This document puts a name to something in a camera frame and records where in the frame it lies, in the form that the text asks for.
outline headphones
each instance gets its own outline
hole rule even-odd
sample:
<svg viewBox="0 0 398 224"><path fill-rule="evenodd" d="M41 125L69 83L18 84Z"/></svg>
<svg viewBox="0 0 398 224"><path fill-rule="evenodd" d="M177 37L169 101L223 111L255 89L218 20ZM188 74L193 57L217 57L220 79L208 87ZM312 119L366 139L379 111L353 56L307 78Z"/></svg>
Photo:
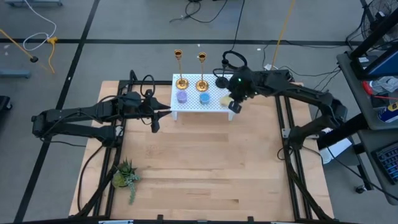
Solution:
<svg viewBox="0 0 398 224"><path fill-rule="evenodd" d="M248 66L248 61L246 60L246 58L243 57L243 55L241 55L235 51L228 50L223 53L223 60L221 61L221 63L223 64L223 69L225 69L226 67L229 67L232 70L237 70L239 68L239 67L233 66L229 63L229 60L226 59L226 55L228 55L228 54L233 54L233 55L237 56L239 59L242 60L245 67Z"/></svg>

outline potted succulent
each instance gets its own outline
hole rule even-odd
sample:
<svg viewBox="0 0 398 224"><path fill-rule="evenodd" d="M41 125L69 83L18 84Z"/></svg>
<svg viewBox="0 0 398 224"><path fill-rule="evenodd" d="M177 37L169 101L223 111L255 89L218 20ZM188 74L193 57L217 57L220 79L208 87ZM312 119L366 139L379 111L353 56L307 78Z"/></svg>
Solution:
<svg viewBox="0 0 398 224"><path fill-rule="evenodd" d="M136 174L137 168L132 168L132 162L126 160L117 166L118 171L113 175L112 185L116 187L129 187L130 189L130 200L131 205L136 196L136 186L134 181L140 180L141 178Z"/></svg>

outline yellow cable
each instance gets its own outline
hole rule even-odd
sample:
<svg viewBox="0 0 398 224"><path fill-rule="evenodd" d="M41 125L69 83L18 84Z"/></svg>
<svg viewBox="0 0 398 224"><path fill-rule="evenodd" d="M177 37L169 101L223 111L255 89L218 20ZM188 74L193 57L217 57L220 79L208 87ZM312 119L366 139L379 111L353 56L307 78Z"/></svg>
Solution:
<svg viewBox="0 0 398 224"><path fill-rule="evenodd" d="M47 42L50 43L50 44L52 45L52 51L51 51L51 54L50 54L50 57L49 57L49 66L50 66L51 71L52 71L53 74L55 74L55 70L54 70L54 68L53 68L52 65L51 65L51 59L52 59L52 55L54 54L54 51L55 51L55 42L56 42L57 40L58 40L57 37L51 37L51 38L49 38L49 39L47 40Z"/></svg>
<svg viewBox="0 0 398 224"><path fill-rule="evenodd" d="M21 51L23 51L26 55L28 55L29 58L33 58L33 56L28 53L25 49L23 49L17 42L15 42L14 39L12 39L8 34L6 34L2 29L0 29L0 32L5 35L9 40L11 40L12 43L14 43L17 47L20 48Z"/></svg>
<svg viewBox="0 0 398 224"><path fill-rule="evenodd" d="M279 39L278 39L278 43L276 44L276 49L275 49L275 53L274 53L274 58L272 59L271 70L274 68L274 63L275 63L275 60L276 60L276 55L278 54L278 48L279 48L280 40L282 40L282 36L284 35L284 32L285 32L285 30L286 30L287 21L289 21L289 17L290 17L290 15L291 15L291 13L292 13L293 6L294 6L294 2L295 2L295 0L292 0L292 3L290 4L290 8L289 8L289 13L287 14L287 17L286 17L286 19L285 19L285 23L284 23L284 26L283 26L283 28L282 28L282 31L281 31L280 34L279 34Z"/></svg>
<svg viewBox="0 0 398 224"><path fill-rule="evenodd" d="M0 33L2 33L5 37L7 37L15 46L17 46L21 51L23 51L29 58L34 58L30 53L28 53L25 49L23 49L13 38L11 38L4 30L0 29ZM47 68L39 62L39 65L47 71Z"/></svg>

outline black cable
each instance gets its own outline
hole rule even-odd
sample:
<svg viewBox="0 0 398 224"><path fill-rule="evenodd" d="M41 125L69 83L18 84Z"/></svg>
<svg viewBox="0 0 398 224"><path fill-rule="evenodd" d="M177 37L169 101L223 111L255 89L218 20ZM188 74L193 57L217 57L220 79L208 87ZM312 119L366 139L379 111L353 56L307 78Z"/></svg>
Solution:
<svg viewBox="0 0 398 224"><path fill-rule="evenodd" d="M317 151L315 151L315 150L313 150L313 149L310 149L310 148L308 148L308 147L305 147L305 146L302 146L302 149L306 149L306 150L308 150L308 151L311 151L312 153L315 153L315 154L319 155L319 156L321 157L322 164L323 164L323 158L322 158L322 156L321 156L321 154L320 154L319 152L317 152ZM279 154L280 154L280 152L281 152L282 150L283 150L283 147L280 148L280 149L278 150L277 154L276 154L276 157L277 157L280 161L284 161L284 160L285 160L285 158L281 158L281 157L279 156ZM293 149L290 148L290 149L289 149L289 156L291 156L292 154L293 154Z"/></svg>
<svg viewBox="0 0 398 224"><path fill-rule="evenodd" d="M199 19L196 19L196 18L192 17L195 13L197 13L197 12L200 10L200 8L201 8L200 2L197 2L197 3L199 3L199 10L195 11L195 13L193 13L193 14L188 14L188 11L187 11L188 6L192 3L192 2L189 2L189 3L187 4L187 6L185 7L185 14L186 14L186 16L188 16L189 18L193 19L194 21L201 22L201 23L211 23L211 22L213 22L213 21L218 17L218 15L222 12L222 10L224 9L224 7L225 7L225 5L226 5L227 2L228 2L228 0L225 0L225 2L224 2L224 4L223 4L223 7L221 7L221 9L218 11L217 15L216 15L214 18L212 18L211 20L209 20L209 21L200 21Z"/></svg>
<svg viewBox="0 0 398 224"><path fill-rule="evenodd" d="M72 113L72 114L70 114L70 115L67 115L67 116L63 117L62 119L59 119L57 122L55 122L55 123L51 126L51 128L49 128L46 132L44 132L44 134L42 135L42 137L39 138L40 141L46 142L46 143L61 143L61 144L67 144L67 145L69 145L69 146L76 146L76 147L86 147L86 146L83 146L83 145L72 144L72 143L64 142L64 141L47 141L47 140L44 139L44 138L46 137L46 135L48 135L48 133L50 133L51 130L53 130L53 128L56 127L56 125L58 125L59 123L61 123L64 119L69 118L69 117L71 117L71 116L74 116L74 115L76 115L76 114L77 114L77 113Z"/></svg>
<svg viewBox="0 0 398 224"><path fill-rule="evenodd" d="M150 79L152 79L152 94L146 96L146 95L143 94L143 92L142 92L142 86L144 85L145 79L147 79L148 77L149 77ZM141 81L141 85L140 85L140 87L139 87L139 91L140 91L141 95L144 96L144 97L153 97L153 96L155 95L155 91L156 91L155 88L156 88L156 87L155 87L155 79L154 79L154 77L153 77L152 75L146 75L146 76L142 79L142 81Z"/></svg>
<svg viewBox="0 0 398 224"><path fill-rule="evenodd" d="M213 69L213 75L217 78L219 78L219 76L216 74L216 71L223 71L223 75L233 74L235 72L234 70L231 70L231 69L215 68L215 69Z"/></svg>
<svg viewBox="0 0 398 224"><path fill-rule="evenodd" d="M227 67L228 68L230 68L230 69L232 69L232 70L237 70L239 67L237 67L237 66L234 66L234 65L231 65L230 64L230 62L228 61L228 59L226 59L226 56L228 55L228 54L232 54L232 55L235 55L235 56L237 56L239 59L241 59L241 61L243 62L243 66L245 66L245 67L247 67L248 66L248 61L246 60L246 58L242 55L242 54L239 54L239 53L237 53L237 52L235 52L235 51L233 51L233 50L227 50L227 51L225 51L224 53L223 53L223 61L225 61L225 62L227 62Z"/></svg>
<svg viewBox="0 0 398 224"><path fill-rule="evenodd" d="M341 72L341 70L339 70L338 72L336 72L336 73L329 79L329 81L325 84L325 86L321 89L321 91L323 91L323 90L326 88L326 86L328 86L328 84L330 83L330 81L331 81L332 79L334 79L334 78L336 77L336 75L339 74L340 72Z"/></svg>
<svg viewBox="0 0 398 224"><path fill-rule="evenodd" d="M261 70L264 69L264 63L266 62L266 48L269 46L267 44L265 47L262 48L262 67Z"/></svg>
<svg viewBox="0 0 398 224"><path fill-rule="evenodd" d="M329 75L329 74L335 73L335 72L336 72L336 69L338 68L338 66L337 66L335 69L333 69L333 71L331 71L331 72L325 72L325 73L321 73L321 74L317 74L317 75L302 75L302 74L299 74L299 73L295 72L293 69L291 69L290 67L288 67L288 66L286 66L286 65L280 67L279 69L281 69L281 68L287 68L287 69L289 69L291 72L293 72L294 74L296 74L296 75L298 75L298 76L303 76L303 77L319 77L319 76L322 76L322 75Z"/></svg>
<svg viewBox="0 0 398 224"><path fill-rule="evenodd" d="M365 181L366 183L372 185L375 189L378 189L379 191L385 193L386 195L390 196L391 198L395 199L398 201L398 197L393 196L392 194L390 194L389 192L386 192L385 190L381 189L380 187L378 187L376 184L366 180L365 178L361 177L361 175L359 175L357 172L355 172L353 169L349 168L346 164L342 163L340 160L338 160L330 151L329 147L326 146L326 148L328 149L330 155L338 162L340 163L343 167L347 168L349 171L351 171L353 174L355 174L357 177L359 177L360 179L362 179L363 181Z"/></svg>
<svg viewBox="0 0 398 224"><path fill-rule="evenodd" d="M386 43L384 43L384 44L382 44L382 45L380 45L380 46L378 46L378 47L372 48L372 50L378 50L379 48L381 48L381 47L383 47L383 46L385 46L385 45L387 45L387 44L395 43L395 42L397 42L397 41L398 41L398 38L397 38L397 39L394 39L394 40L390 40L390 41L388 41L388 42L386 42Z"/></svg>
<svg viewBox="0 0 398 224"><path fill-rule="evenodd" d="M279 156L279 153L280 153L282 150L283 150L283 147L280 148L280 149L278 150L278 152L276 153L276 157L277 157L280 161L284 161L284 160L285 160L285 158L281 158L281 157ZM292 150L292 148L290 147L290 148L289 148L289 156L291 156L292 154L293 154L293 150Z"/></svg>
<svg viewBox="0 0 398 224"><path fill-rule="evenodd" d="M199 8L198 8L196 11L194 11L193 13L187 14L188 6L189 6L191 3L193 3L193 2L194 2L194 3L199 3ZM188 19L190 16L193 16L193 15L195 15L197 12L199 12L200 9L201 9L201 4L200 4L199 1L189 0L189 3L185 6L185 16L183 16L183 17L181 17L181 18L172 19L172 20L169 21L169 23L172 23L172 22L174 22L174 21L182 21L182 20Z"/></svg>
<svg viewBox="0 0 398 224"><path fill-rule="evenodd" d="M320 157L321 157L321 160L322 160L322 165L323 165L323 158L322 158L322 155L321 155L319 152L317 152L317 151L314 150L314 149L310 149L309 147L306 147L306 146L303 146L303 149L306 149L306 150L308 150L308 151L311 151L312 153L314 153L314 154L320 156Z"/></svg>
<svg viewBox="0 0 398 224"><path fill-rule="evenodd" d="M346 37L346 43L348 44L348 47L350 47L351 50L354 50L353 46L350 44L350 41L352 39L349 40L349 38L351 38L352 35L354 35L357 31L359 31L359 29L362 28L362 25L365 21L365 17L366 17L366 8L364 7L363 9L363 13L361 16L361 22L359 23L359 26L352 32L350 33L347 37Z"/></svg>
<svg viewBox="0 0 398 224"><path fill-rule="evenodd" d="M338 68L338 67L336 67L334 71L330 72L330 73L329 73L324 79L322 79L322 80L316 85L316 87L314 87L313 89L318 88L318 86L320 86L320 85L322 84L322 82L325 81L325 80L329 77L330 74L340 72L340 70L337 70L337 71L336 71L337 68Z"/></svg>
<svg viewBox="0 0 398 224"><path fill-rule="evenodd" d="M367 28L366 30L362 31L361 33L355 35L353 38L351 38L349 41L352 41L353 39L355 39L355 37L362 35L364 32L368 31L370 28Z"/></svg>
<svg viewBox="0 0 398 224"><path fill-rule="evenodd" d="M245 2L246 2L246 0L243 0L243 2L242 2L241 13L239 14L238 26L236 27L236 32L235 32L234 44L232 45L231 50L233 50L234 47L235 47L236 37L238 36L239 25L240 25L240 23L241 23L242 12L243 12L243 7L244 7L244 3L245 3Z"/></svg>
<svg viewBox="0 0 398 224"><path fill-rule="evenodd" d="M150 106L148 106L148 107L149 107L149 109L152 110L152 113L155 113L155 111L154 111L154 109L153 109L152 107L150 107ZM145 123L144 119L142 118L142 114L141 114L140 109L137 108L137 111L138 111L138 113L140 114L140 117L139 117L139 118L141 119L141 121L142 121L142 123L143 123L144 125L151 125L151 124L152 124L152 121L151 121L150 123Z"/></svg>
<svg viewBox="0 0 398 224"><path fill-rule="evenodd" d="M103 146L101 145L85 162L85 165L83 166L83 168L81 169L80 172L80 178L79 178L79 186L77 188L77 209L79 210L79 212L81 211L81 207L80 207L80 195L81 195L81 181L83 180L83 174L85 172L85 169L89 163L89 161L92 160L92 158L94 158L95 155L97 155L97 153L99 153L99 151L103 148Z"/></svg>
<svg viewBox="0 0 398 224"><path fill-rule="evenodd" d="M343 46L334 46L334 47L322 47L322 46L312 46L312 45L304 45L304 44L295 44L295 43L291 43L288 40L281 40L281 41L285 41L286 43L290 44L290 45L296 45L296 46L301 46L301 47L311 47L311 48L316 48L316 49L334 49L337 47L344 47Z"/></svg>
<svg viewBox="0 0 398 224"><path fill-rule="evenodd" d="M213 22L213 21L218 17L218 15L222 12L222 10L224 9L224 7L225 7L225 5L226 5L227 2L228 2L228 0L225 0L225 2L224 2L224 4L223 4L223 7L221 7L221 9L218 11L217 15L216 15L214 18L212 18L212 19L209 20L209 21L201 21L201 20L199 20L199 19L196 19L196 18L192 17L193 15L195 15L196 13L198 13L198 12L200 11L200 9L201 9L201 3L200 3L200 1L189 0L188 4L185 6L185 16L183 16L183 17L181 17L181 18L172 19L172 20L169 21L169 23L175 22L175 21L182 21L182 20L185 20L185 19L188 19L188 18L191 18L191 19L193 19L194 21L197 21L197 22L200 22L200 23L211 23L211 22ZM197 10L195 10L194 12L192 12L192 13L188 13L188 8L189 8L189 6L190 6L192 3L194 3L194 5L199 5L199 8L198 8Z"/></svg>
<svg viewBox="0 0 398 224"><path fill-rule="evenodd" d="M45 143L61 143L61 144L67 144L69 146L74 146L74 147L86 147L85 145L77 145L77 144L72 144L69 142L64 142L64 141L46 141L42 138L40 138L40 141L45 142Z"/></svg>

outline white pegboard shelf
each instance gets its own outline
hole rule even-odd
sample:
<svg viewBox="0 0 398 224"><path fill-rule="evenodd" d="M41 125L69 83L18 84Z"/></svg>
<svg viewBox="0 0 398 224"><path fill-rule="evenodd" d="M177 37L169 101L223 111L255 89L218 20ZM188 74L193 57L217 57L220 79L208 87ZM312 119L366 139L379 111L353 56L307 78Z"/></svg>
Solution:
<svg viewBox="0 0 398 224"><path fill-rule="evenodd" d="M199 101L200 91L196 89L197 81L201 80L201 74L182 74L183 78L189 81L189 86L185 91L187 92L187 102L179 103L177 101L177 92L179 89L176 87L175 83L180 78L180 74L173 74L173 84L172 84L172 94L170 99L171 111L173 111L174 119L177 119L177 112L221 112L228 113L229 120L232 119L234 113L228 109L226 106L222 106L220 99L228 94L229 90L220 89L216 86L216 77L213 74L204 74L203 79L208 82L209 89L206 93L210 95L210 102L207 105L203 105ZM232 75L224 75L228 80Z"/></svg>

